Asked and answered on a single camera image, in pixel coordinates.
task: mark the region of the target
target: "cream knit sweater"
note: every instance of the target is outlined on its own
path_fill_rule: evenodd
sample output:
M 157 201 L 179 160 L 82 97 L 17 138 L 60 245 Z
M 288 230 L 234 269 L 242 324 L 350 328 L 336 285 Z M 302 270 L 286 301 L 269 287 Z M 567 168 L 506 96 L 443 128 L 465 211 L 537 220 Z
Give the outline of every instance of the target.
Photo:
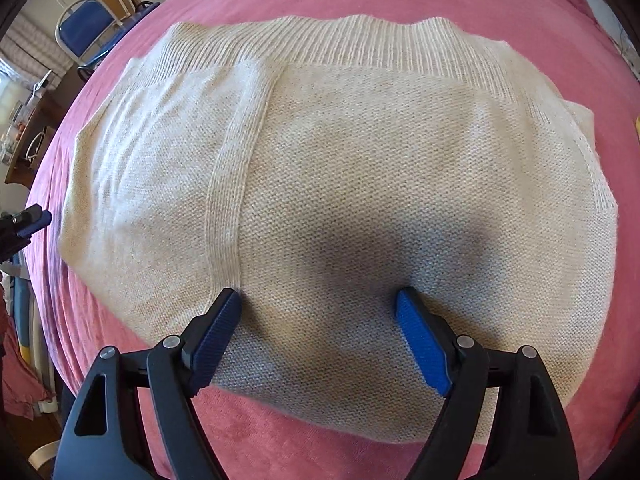
M 580 384 L 616 247 L 592 135 L 508 44 L 441 18 L 181 23 L 79 133 L 60 253 L 149 343 L 239 289 L 216 384 L 423 440 L 441 400 L 399 287 L 488 347 L 538 348 L 564 402 Z

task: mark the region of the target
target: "pink bedspread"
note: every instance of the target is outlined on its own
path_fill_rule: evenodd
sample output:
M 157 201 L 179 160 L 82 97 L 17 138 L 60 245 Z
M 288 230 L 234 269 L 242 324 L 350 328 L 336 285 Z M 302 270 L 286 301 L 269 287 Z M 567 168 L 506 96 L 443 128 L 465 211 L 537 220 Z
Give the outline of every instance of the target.
M 143 347 L 95 301 L 56 251 L 68 167 L 78 130 L 113 87 L 127 60 L 141 56 L 175 22 L 207 25 L 268 20 L 288 14 L 338 18 L 370 14 L 409 23 L 445 16 L 462 29 L 506 40 L 532 60 L 562 95 L 595 113 L 596 146 L 620 206 L 613 298 L 590 371 L 567 413 L 583 477 L 594 471 L 625 402 L 640 379 L 639 296 L 640 146 L 634 120 L 640 88 L 593 20 L 568 0 L 168 0 L 136 26 L 86 85 L 66 116 L 38 172 L 30 203 L 49 208 L 54 224 L 33 237 L 27 250 L 46 337 L 64 380 L 78 389 L 99 348 Z M 420 444 L 394 446 L 314 428 L 251 400 L 215 388 L 195 399 L 200 419 L 231 479 L 400 479 Z M 157 428 L 143 399 L 150 445 L 169 474 Z M 478 466 L 482 447 L 470 453 L 465 471 Z

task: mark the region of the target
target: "curtain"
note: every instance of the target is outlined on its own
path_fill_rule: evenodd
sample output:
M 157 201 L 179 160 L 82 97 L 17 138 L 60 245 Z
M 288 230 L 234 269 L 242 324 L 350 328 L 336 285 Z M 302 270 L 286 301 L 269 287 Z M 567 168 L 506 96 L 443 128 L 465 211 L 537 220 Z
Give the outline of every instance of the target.
M 32 88 L 49 71 L 55 88 L 73 61 L 55 40 L 18 13 L 0 41 L 0 75 Z

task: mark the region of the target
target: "metal screw head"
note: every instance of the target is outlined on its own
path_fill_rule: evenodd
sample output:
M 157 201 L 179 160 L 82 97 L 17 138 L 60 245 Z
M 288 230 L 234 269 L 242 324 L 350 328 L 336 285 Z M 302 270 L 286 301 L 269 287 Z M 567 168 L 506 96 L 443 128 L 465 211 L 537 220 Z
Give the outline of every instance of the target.
M 533 348 L 533 346 L 527 345 L 522 347 L 522 355 L 524 355 L 524 357 L 528 357 L 529 359 L 533 359 L 536 355 L 538 355 L 538 352 L 535 348 Z
M 458 343 L 460 348 L 471 348 L 475 344 L 475 341 L 468 335 L 461 335 L 456 339 L 456 343 Z
M 113 346 L 105 346 L 100 350 L 100 357 L 103 359 L 111 359 L 114 355 L 116 355 L 116 349 Z
M 175 348 L 180 344 L 180 336 L 169 335 L 162 340 L 162 346 L 165 348 Z

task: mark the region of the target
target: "blue chair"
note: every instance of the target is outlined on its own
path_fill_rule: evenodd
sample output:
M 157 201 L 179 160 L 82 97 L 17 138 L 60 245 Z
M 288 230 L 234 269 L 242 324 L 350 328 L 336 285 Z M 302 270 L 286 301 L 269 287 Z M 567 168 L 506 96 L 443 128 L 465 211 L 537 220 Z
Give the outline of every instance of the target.
M 72 10 L 81 2 L 78 9 Z M 78 64 L 78 75 L 86 82 L 113 47 L 158 5 L 158 2 L 142 2 L 138 6 L 138 12 L 121 22 L 101 0 L 78 0 L 67 7 L 60 16 L 56 25 L 56 41 Z M 82 60 L 82 56 L 113 23 L 119 27 L 114 35 L 89 60 Z
M 78 0 L 60 16 L 56 24 L 56 41 L 78 65 L 84 64 L 82 57 L 114 23 L 122 26 L 103 1 Z

